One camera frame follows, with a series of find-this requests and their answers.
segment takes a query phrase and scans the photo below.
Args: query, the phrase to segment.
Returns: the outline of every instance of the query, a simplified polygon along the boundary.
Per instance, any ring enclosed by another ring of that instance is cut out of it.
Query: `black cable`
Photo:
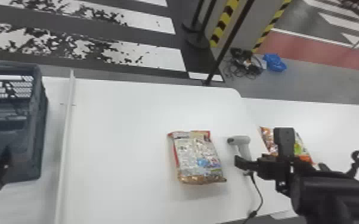
[[[224,60],[227,64],[223,69],[223,74],[229,79],[234,79],[234,77],[246,77],[250,80],[255,80],[263,71],[263,66],[259,58],[254,55],[252,57],[258,61],[259,66],[251,63],[250,66],[246,67],[243,64],[243,59],[234,57],[231,57],[229,60]]]
[[[252,180],[253,185],[254,185],[255,188],[256,188],[256,191],[257,191],[258,194],[259,194],[259,197],[260,197],[260,205],[259,205],[259,207],[258,207],[256,210],[254,210],[253,212],[251,212],[251,213],[247,216],[247,218],[245,219],[245,221],[243,221],[242,224],[245,224],[247,221],[249,221],[249,220],[253,219],[254,217],[256,217],[256,215],[258,214],[259,210],[262,208],[263,202],[264,202],[264,200],[263,200],[263,195],[262,195],[262,193],[260,192],[260,190],[259,190],[259,188],[258,188],[258,186],[257,186],[257,184],[256,184],[256,180],[255,180],[255,177],[253,176],[253,172],[251,172],[251,173],[249,174],[249,176],[250,176],[250,179]]]

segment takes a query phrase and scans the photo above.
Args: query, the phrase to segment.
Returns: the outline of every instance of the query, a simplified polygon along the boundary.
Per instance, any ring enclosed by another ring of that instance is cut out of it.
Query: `white tabletop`
[[[257,126],[233,89],[77,79],[63,224],[221,223],[245,218],[258,195],[234,167],[232,135],[249,135],[253,157],[265,152]],[[167,133],[211,130],[226,183],[190,186],[176,178]],[[260,215],[289,209],[274,182],[260,181]]]
[[[50,224],[54,221],[65,119],[67,79],[43,78],[49,99],[42,176],[36,181],[11,183],[0,191],[0,224]]]
[[[343,172],[351,167],[351,153],[359,150],[359,105],[251,98],[243,102],[260,126],[294,127],[314,162]]]

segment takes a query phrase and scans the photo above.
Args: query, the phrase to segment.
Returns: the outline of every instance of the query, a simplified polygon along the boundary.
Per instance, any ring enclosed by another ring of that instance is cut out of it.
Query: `black pole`
[[[196,11],[193,14],[192,21],[189,20],[189,18],[186,18],[182,22],[182,27],[191,33],[196,33],[200,30],[200,25],[197,24],[197,20],[199,18],[200,10],[202,10],[203,3],[205,3],[205,0],[199,0],[199,3],[197,4]]]
[[[221,64],[221,61],[224,59],[225,54],[227,53],[228,49],[230,48],[231,44],[233,43],[233,40],[235,38],[235,35],[238,33],[239,28],[241,28],[241,25],[243,23],[243,20],[245,20],[246,15],[249,13],[250,8],[252,7],[253,3],[255,2],[255,0],[248,0],[248,2],[246,3],[246,5],[243,7],[241,14],[239,15],[239,18],[237,20],[237,22],[234,25],[234,28],[232,29],[230,35],[228,36],[227,41],[225,42],[217,60],[216,63],[214,64],[212,70],[210,71],[209,77],[203,82],[203,84],[205,86],[209,86],[214,73],[216,73],[218,67]]]
[[[203,3],[205,3],[205,0],[199,0],[199,3],[197,4],[196,12],[193,15],[193,19],[192,19],[192,23],[191,23],[192,27],[195,26],[197,19],[199,18],[200,10],[202,10]]]
[[[210,19],[210,16],[212,15],[214,6],[216,5],[217,0],[211,0],[208,10],[206,11],[205,18],[203,19],[202,27],[199,30],[198,34],[190,34],[187,38],[187,42],[195,47],[200,49],[207,49],[210,46],[210,43],[207,39],[203,38],[205,36],[205,30],[208,26],[208,22]]]
[[[205,18],[203,19],[202,28],[199,31],[199,35],[197,36],[197,41],[200,41],[201,38],[205,35],[206,27],[208,26],[208,22],[210,16],[212,15],[214,6],[216,5],[217,0],[211,0],[209,4],[208,11],[206,12]]]

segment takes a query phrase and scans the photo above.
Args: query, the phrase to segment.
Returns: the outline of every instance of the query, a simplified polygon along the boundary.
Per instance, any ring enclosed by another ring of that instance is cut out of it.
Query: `yellow and black striped post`
[[[292,0],[284,0],[283,4],[281,5],[280,9],[274,14],[273,19],[269,23],[269,25],[264,29],[262,36],[258,39],[255,46],[252,48],[252,52],[255,53],[260,45],[262,45],[264,39],[266,39],[268,33],[270,30],[274,27],[274,24],[278,21],[278,19],[283,15],[285,9],[288,7],[288,5],[291,3]]]
[[[231,16],[234,14],[239,4],[239,0],[228,0],[225,5],[224,11],[222,12],[220,19],[217,23],[216,29],[214,29],[213,35],[210,38],[210,46],[215,48],[220,41],[220,38],[224,34],[225,28],[231,21]]]

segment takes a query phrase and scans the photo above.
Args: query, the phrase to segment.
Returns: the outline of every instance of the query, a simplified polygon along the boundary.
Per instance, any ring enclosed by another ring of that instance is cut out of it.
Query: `colorful snack bag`
[[[210,140],[210,131],[171,132],[178,180],[202,185],[225,182],[221,162]]]
[[[269,127],[260,127],[260,131],[268,152],[271,155],[278,155],[278,146],[274,143],[273,129]],[[293,152],[296,156],[299,156],[301,160],[314,164],[308,149],[305,148],[304,143],[302,142],[302,138],[297,132],[295,132],[295,144],[293,146]]]

